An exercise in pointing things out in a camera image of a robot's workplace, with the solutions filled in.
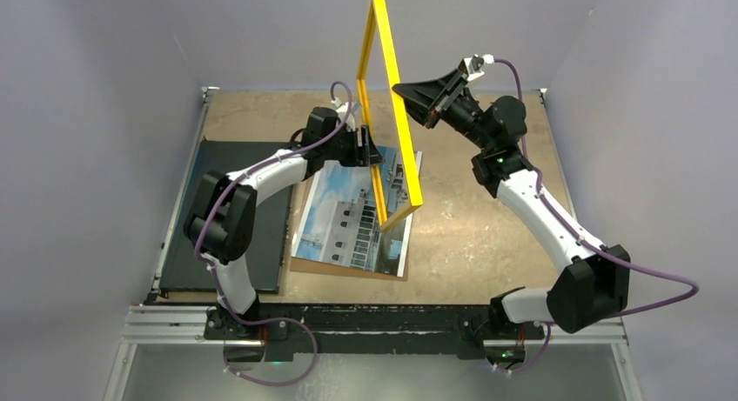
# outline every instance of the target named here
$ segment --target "printed photo of building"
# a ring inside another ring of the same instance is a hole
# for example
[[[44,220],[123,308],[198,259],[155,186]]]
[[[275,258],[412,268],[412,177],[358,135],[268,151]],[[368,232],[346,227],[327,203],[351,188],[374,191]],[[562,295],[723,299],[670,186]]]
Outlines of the printed photo of building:
[[[380,172],[391,215],[407,200],[405,171],[395,149],[378,149],[384,158]],[[370,171],[329,162],[314,182],[293,256],[401,275],[406,221],[380,231]]]

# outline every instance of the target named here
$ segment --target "gray wall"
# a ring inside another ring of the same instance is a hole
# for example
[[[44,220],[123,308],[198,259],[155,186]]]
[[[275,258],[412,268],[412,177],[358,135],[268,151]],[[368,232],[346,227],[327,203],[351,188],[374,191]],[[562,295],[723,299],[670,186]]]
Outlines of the gray wall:
[[[159,0],[201,84],[324,89],[353,80],[369,0]],[[548,86],[596,0],[387,0],[403,80],[441,77],[471,53]],[[379,46],[367,83],[386,87]],[[502,67],[478,88],[511,90]]]
[[[697,297],[627,318],[648,400],[737,399],[738,0],[599,0],[547,93],[577,213]],[[635,274],[630,306],[684,291]]]
[[[100,399],[198,86],[152,0],[0,0],[0,399]]]

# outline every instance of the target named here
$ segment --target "yellow picture frame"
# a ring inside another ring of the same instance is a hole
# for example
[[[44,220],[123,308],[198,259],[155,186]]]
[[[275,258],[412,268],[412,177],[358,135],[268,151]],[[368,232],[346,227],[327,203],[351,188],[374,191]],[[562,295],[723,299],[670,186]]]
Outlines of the yellow picture frame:
[[[362,117],[364,124],[369,126],[369,131],[373,134],[369,94],[366,91],[366,68],[369,65],[369,57],[372,54],[374,33],[377,30],[379,31],[379,40],[385,59],[387,84],[392,98],[392,110],[394,121],[397,125],[399,152],[402,156],[408,195],[407,201],[388,217],[380,169],[378,166],[372,167],[372,186],[374,188],[374,199],[377,204],[377,218],[379,219],[380,229],[382,231],[389,231],[395,224],[413,214],[413,212],[423,205],[423,194],[420,189],[418,165],[415,163],[415,150],[413,149],[413,140],[410,136],[410,123],[407,119],[405,102],[402,97],[392,91],[392,86],[399,83],[399,69],[397,66],[397,57],[394,52],[394,42],[392,41],[390,19],[387,14],[385,0],[372,0],[369,5],[369,17],[366,19],[359,70],[356,74],[356,85],[359,91]]]

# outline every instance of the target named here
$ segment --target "metal frame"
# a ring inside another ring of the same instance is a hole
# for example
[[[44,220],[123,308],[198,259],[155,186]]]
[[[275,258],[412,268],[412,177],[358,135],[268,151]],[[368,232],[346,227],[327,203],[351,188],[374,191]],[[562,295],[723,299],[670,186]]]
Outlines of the metal frame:
[[[387,14],[385,0],[372,0],[369,4],[369,15],[366,18],[364,42],[361,45],[359,69],[356,72],[356,85],[359,90],[359,101],[361,101],[362,105],[361,116],[364,124],[368,125],[369,130],[372,130],[373,133],[372,112],[369,106],[369,94],[366,91],[365,79],[366,68],[369,65],[369,56],[372,54],[372,41],[374,40],[374,33],[377,30],[379,31],[379,40],[385,59],[387,85],[389,87],[390,98],[392,99],[394,121],[395,125],[397,125],[399,151],[402,155],[402,164],[405,167],[407,195],[409,196],[409,199],[394,214],[387,217],[387,206],[382,188],[382,176],[379,173],[380,169],[376,166],[372,167],[372,186],[374,188],[374,199],[377,202],[377,218],[381,224],[381,230],[388,231],[395,224],[413,214],[415,210],[423,205],[423,194],[420,190],[418,165],[415,163],[415,150],[413,149],[413,140],[410,136],[410,123],[407,120],[405,101],[392,90],[393,85],[399,84],[399,69],[397,66],[397,57],[394,53],[390,18]]]
[[[133,363],[134,356],[136,356],[136,345],[123,341],[120,347],[118,347],[111,378],[108,381],[108,387],[105,390],[103,401],[118,401],[119,399],[123,399],[125,385],[128,384],[128,374],[131,373],[131,364]]]
[[[125,386],[131,371],[131,363],[139,344],[208,344],[225,345],[224,340],[205,340],[203,331],[207,306],[145,306],[136,305],[129,309],[122,333],[111,378],[104,400],[123,399]],[[259,347],[258,340],[229,340],[229,346]],[[512,340],[485,340],[484,345],[508,346]],[[551,343],[562,344],[609,344],[617,368],[621,387],[627,401],[642,401],[641,388],[633,368],[627,347],[627,338],[619,318],[603,320],[576,334],[568,334],[561,328],[552,327]]]

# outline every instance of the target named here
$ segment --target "purple cable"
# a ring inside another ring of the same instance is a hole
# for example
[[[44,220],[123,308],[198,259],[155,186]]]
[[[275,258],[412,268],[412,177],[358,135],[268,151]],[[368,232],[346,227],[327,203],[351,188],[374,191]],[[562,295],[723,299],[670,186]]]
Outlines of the purple cable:
[[[502,63],[506,65],[510,70],[513,71],[513,76],[515,77],[515,86],[518,88],[518,99],[523,102],[523,89],[520,86],[520,76],[518,76],[518,70],[515,69],[515,66],[509,61],[505,59],[498,59],[497,57],[494,59],[495,63]],[[526,137],[523,136],[520,138],[520,151],[523,153],[523,156],[528,156],[528,146],[526,144]]]
[[[496,368],[495,371],[502,371],[505,373],[521,373],[523,371],[526,371],[533,367],[534,364],[537,364],[538,361],[543,358],[543,353],[546,352],[546,349],[548,349],[548,344],[551,342],[551,325],[549,323],[544,323],[546,326],[546,338],[543,339],[543,345],[538,349],[538,353],[531,358],[531,360],[525,362],[520,368],[517,369],[505,369],[505,368]]]
[[[569,224],[567,220],[564,219],[564,217],[562,217],[561,214],[559,214],[559,212],[551,205],[551,203],[548,201],[548,198],[546,197],[546,194],[540,194],[543,188],[543,174],[540,172],[538,168],[533,168],[533,170],[538,175],[535,181],[535,189],[536,189],[536,192],[538,193],[538,196],[540,197],[540,201],[543,203],[543,205],[546,206],[548,211],[551,212],[551,215],[554,216],[556,220],[558,220],[559,223],[562,226],[564,226],[564,228],[567,229],[567,231],[573,237],[579,238],[580,235],[577,232],[577,230],[571,224]],[[700,286],[692,279],[689,279],[687,277],[680,277],[677,275],[673,275],[671,273],[657,271],[657,270],[650,269],[644,266],[639,266],[637,264],[630,264],[629,262],[626,262],[625,260],[620,259],[619,257],[606,253],[599,247],[590,244],[587,240],[581,239],[580,242],[582,246],[593,251],[598,256],[604,257],[610,262],[617,264],[618,266],[622,266],[624,268],[630,269],[632,271],[640,272],[645,275],[649,275],[651,277],[658,277],[661,279],[666,279],[667,281],[678,282],[680,284],[689,285],[691,287],[689,291],[684,292],[683,294],[680,294],[676,297],[667,298],[667,299],[664,299],[656,303],[646,304],[646,305],[643,305],[642,307],[637,307],[637,308],[633,308],[630,310],[621,311],[611,317],[623,317],[623,316],[628,316],[630,314],[636,314],[636,313],[643,312],[643,311],[650,311],[656,308],[665,307],[667,305],[678,303],[680,301],[684,301],[687,298],[693,297],[700,290]]]
[[[333,91],[335,90],[335,87],[337,85],[341,85],[341,86],[343,86],[346,89],[346,96],[348,97],[348,99],[347,99],[347,102],[348,102],[347,109],[350,110],[352,108],[352,93],[351,93],[351,89],[349,88],[349,86],[346,83],[341,82],[341,81],[334,82],[331,85],[331,98],[335,98],[335,95],[333,94]],[[269,324],[269,323],[276,323],[276,322],[279,322],[279,321],[284,321],[284,322],[287,322],[287,323],[296,324],[297,326],[299,326],[300,328],[302,328],[307,333],[307,335],[310,337],[310,341],[312,343],[312,360],[310,361],[310,364],[307,366],[307,369],[305,369],[305,371],[303,373],[301,373],[299,376],[297,376],[296,378],[288,379],[286,381],[281,381],[281,382],[266,381],[264,379],[250,377],[250,376],[245,375],[245,374],[243,374],[243,373],[241,373],[239,371],[236,371],[236,369],[233,368],[228,363],[227,357],[224,356],[223,357],[223,360],[225,362],[225,368],[230,373],[232,373],[233,375],[235,375],[235,376],[237,376],[239,378],[243,378],[243,379],[246,379],[246,380],[251,381],[253,383],[262,384],[262,385],[265,385],[265,386],[287,386],[287,385],[295,384],[295,383],[299,382],[300,380],[302,380],[303,378],[305,378],[312,371],[312,368],[315,367],[315,363],[318,360],[318,342],[315,340],[315,336],[312,334],[312,331],[310,331],[310,329],[306,325],[300,323],[298,320],[296,320],[294,318],[278,317],[278,318],[268,318],[266,320],[259,320],[259,321],[247,321],[247,320],[244,320],[243,318],[239,317],[238,314],[236,313],[236,311],[233,310],[233,307],[231,306],[231,303],[228,301],[228,298],[223,293],[223,288],[222,288],[222,286],[220,284],[220,281],[218,280],[218,274],[215,271],[215,264],[212,261],[204,258],[202,256],[202,254],[201,254],[202,253],[203,242],[205,241],[205,232],[208,231],[208,229],[210,229],[210,224],[212,224],[212,220],[215,218],[215,215],[218,212],[218,208],[220,208],[220,206],[223,204],[223,201],[225,201],[225,198],[228,196],[228,194],[231,193],[231,191],[236,187],[236,185],[240,184],[241,181],[243,181],[244,179],[248,178],[256,170],[263,169],[263,168],[265,168],[266,166],[268,166],[270,164],[275,164],[276,162],[279,162],[279,161],[284,160],[284,159],[289,158],[289,157],[301,156],[302,154],[306,153],[307,151],[313,150],[313,149],[319,147],[320,145],[325,144],[325,142],[327,142],[328,140],[330,140],[333,136],[335,136],[341,130],[344,129],[344,127],[346,126],[346,121],[348,121],[348,116],[349,116],[349,113],[347,112],[344,115],[344,118],[340,122],[340,124],[337,125],[336,128],[333,129],[333,131],[331,131],[330,133],[328,133],[327,136],[321,138],[319,141],[317,141],[317,142],[315,142],[313,144],[310,144],[310,145],[308,145],[306,147],[303,147],[301,149],[298,149],[298,150],[295,150],[295,151],[291,151],[289,153],[286,153],[286,154],[282,155],[279,158],[277,158],[277,157],[267,158],[267,159],[265,159],[265,160],[263,160],[263,161],[261,161],[261,162],[259,162],[257,164],[254,164],[253,166],[251,166],[250,168],[248,168],[246,171],[244,171],[244,173],[242,173],[241,175],[239,175],[238,177],[236,177],[235,179],[233,179],[228,184],[228,186],[225,187],[225,189],[223,190],[223,192],[220,194],[220,196],[218,197],[218,199],[215,201],[215,204],[212,206],[212,210],[210,211],[210,214],[208,214],[208,217],[205,220],[205,224],[203,225],[203,229],[202,229],[202,231],[200,231],[200,235],[198,236],[198,240],[195,243],[195,258],[197,260],[201,261],[201,262],[205,262],[208,265],[208,269],[211,272],[213,282],[215,283],[215,289],[216,289],[216,291],[218,292],[218,295],[221,298],[220,302],[223,305],[223,307],[228,311],[228,313],[231,314],[231,317],[233,317],[233,319],[236,320],[236,322],[238,322],[240,324],[243,324],[243,325],[248,325],[248,326],[263,325],[263,324]]]

